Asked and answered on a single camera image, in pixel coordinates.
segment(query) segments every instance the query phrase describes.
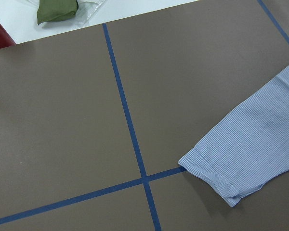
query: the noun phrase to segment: striped garment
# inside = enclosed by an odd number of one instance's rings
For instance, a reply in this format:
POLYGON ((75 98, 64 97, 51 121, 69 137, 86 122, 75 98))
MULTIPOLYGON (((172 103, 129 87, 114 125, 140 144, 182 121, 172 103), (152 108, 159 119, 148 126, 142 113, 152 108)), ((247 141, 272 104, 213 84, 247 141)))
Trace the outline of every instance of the striped garment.
POLYGON ((179 164, 231 207, 289 171, 289 66, 232 110, 179 164))

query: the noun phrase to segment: blue line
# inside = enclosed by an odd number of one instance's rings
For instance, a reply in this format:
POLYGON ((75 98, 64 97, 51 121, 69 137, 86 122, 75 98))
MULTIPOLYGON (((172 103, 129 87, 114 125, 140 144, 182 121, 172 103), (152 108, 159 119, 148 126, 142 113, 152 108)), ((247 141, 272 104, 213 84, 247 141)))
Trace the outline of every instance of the blue line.
POLYGON ((160 226, 160 222, 159 222, 159 219, 158 219, 158 213, 156 211, 156 207, 155 207, 155 203, 154 203, 154 200, 153 200, 153 195, 152 195, 152 192, 151 192, 150 184, 149 184, 149 181, 147 179, 147 174, 146 174, 146 171, 145 171, 145 165, 144 165, 141 153, 140 153, 139 144, 138 144, 138 141, 137 141, 137 138, 136 138, 135 129, 134 129, 134 126, 133 126, 133 123, 132 123, 132 120, 131 120, 131 114, 130 114, 129 107, 128 107, 128 104, 127 104, 127 101, 126 101, 126 97, 125 97, 125 94, 124 94, 123 85, 122 85, 122 82, 121 82, 121 78, 120 78, 117 62, 116 62, 116 59, 115 59, 115 54, 114 54, 114 51, 112 49, 110 36, 109 36, 109 32, 108 32, 106 24, 103 24, 103 29, 104 29, 104 35, 105 35, 105 39, 106 39, 106 43, 107 43, 107 47, 108 47, 108 52, 109 52, 112 68, 114 70, 114 74, 115 74, 115 78, 116 78, 116 82, 117 82, 120 98, 121 98, 121 101, 122 101, 122 106, 123 106, 126 122, 128 124, 129 130, 130 130, 131 141, 133 143, 133 147, 134 147, 134 151, 135 151, 138 167, 139 167, 139 170, 140 170, 140 175, 141 175, 141 177, 142 177, 142 179, 144 181, 144 189, 145 189, 144 191, 145 191, 146 198, 147 198, 147 201, 148 201, 148 204, 149 204, 149 208, 150 208, 153 224, 154 224, 154 227, 155 227, 156 231, 161 231, 161 226, 160 226))
POLYGON ((284 39, 287 41, 287 43, 289 44, 289 36, 286 34, 286 32, 283 30, 283 28, 280 26, 280 24, 278 23, 278 21, 274 18, 274 16, 272 15, 272 13, 269 11, 269 9, 266 7, 266 5, 264 4, 264 2, 262 0, 257 0, 258 3, 261 5, 262 9, 264 10, 264 12, 269 16, 269 18, 271 19, 272 23, 275 25, 275 27, 278 29, 278 31, 280 32, 280 34, 284 37, 284 39))
POLYGON ((148 181, 153 181, 153 180, 161 179, 161 178, 168 177, 168 176, 171 176, 171 175, 174 175, 177 173, 181 173, 181 172, 185 172, 185 171, 186 171, 186 169, 184 167, 176 167, 173 169, 169 169, 169 170, 166 170, 163 172, 159 172, 159 173, 150 175, 147 177, 147 179, 148 179, 148 181))
POLYGON ((33 216, 33 215, 36 215, 39 213, 44 213, 44 212, 47 212, 47 211, 50 211, 53 209, 61 208, 61 207, 67 206, 67 205, 72 205, 72 204, 75 204, 78 202, 86 201, 86 200, 89 200, 89 199, 92 199, 92 198, 95 198, 98 196, 106 195, 109 193, 113 193, 113 192, 116 192, 116 191, 119 191, 122 189, 130 188, 130 187, 142 184, 142 183, 143 183, 143 179, 131 180, 131 181, 128 181, 126 183, 122 183, 122 184, 111 186, 111 187, 101 189, 98 191, 90 192, 90 193, 87 193, 87 194, 84 194, 81 196, 69 198, 69 199, 59 201, 59 202, 56 202, 56 203, 53 203, 50 205, 45 205, 45 206, 42 206, 39 208, 34 208, 31 210, 27 210, 25 212, 10 215, 10 216, 4 217, 4 218, 0 218, 0 225, 7 223, 7 222, 10 222, 10 221, 14 221, 14 220, 26 218, 29 216, 33 216))

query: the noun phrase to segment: white surface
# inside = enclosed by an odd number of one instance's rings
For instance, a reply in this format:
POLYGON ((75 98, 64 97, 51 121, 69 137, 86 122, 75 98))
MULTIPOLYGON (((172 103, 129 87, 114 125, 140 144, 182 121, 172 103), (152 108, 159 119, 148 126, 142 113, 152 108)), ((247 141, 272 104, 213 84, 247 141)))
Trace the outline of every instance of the white surface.
MULTIPOLYGON (((87 26, 193 1, 196 0, 106 0, 87 26)), ((17 44, 81 28, 71 20, 38 26, 36 10, 26 0, 0 0, 0 23, 17 44)))

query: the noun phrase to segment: light blue cloth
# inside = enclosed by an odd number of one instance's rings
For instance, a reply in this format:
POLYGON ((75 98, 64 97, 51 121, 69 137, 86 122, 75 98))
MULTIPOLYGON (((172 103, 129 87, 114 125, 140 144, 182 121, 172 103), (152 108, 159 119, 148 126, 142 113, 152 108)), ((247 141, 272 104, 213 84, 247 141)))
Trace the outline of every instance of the light blue cloth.
POLYGON ((231 207, 289 171, 289 66, 179 160, 231 207))

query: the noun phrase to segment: green fabric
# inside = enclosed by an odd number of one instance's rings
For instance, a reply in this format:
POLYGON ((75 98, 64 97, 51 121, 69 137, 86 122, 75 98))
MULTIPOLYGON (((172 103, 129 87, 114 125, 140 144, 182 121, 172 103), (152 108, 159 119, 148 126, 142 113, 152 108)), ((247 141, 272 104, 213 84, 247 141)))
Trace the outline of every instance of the green fabric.
POLYGON ((77 9, 76 0, 39 0, 38 24, 75 17, 77 9))

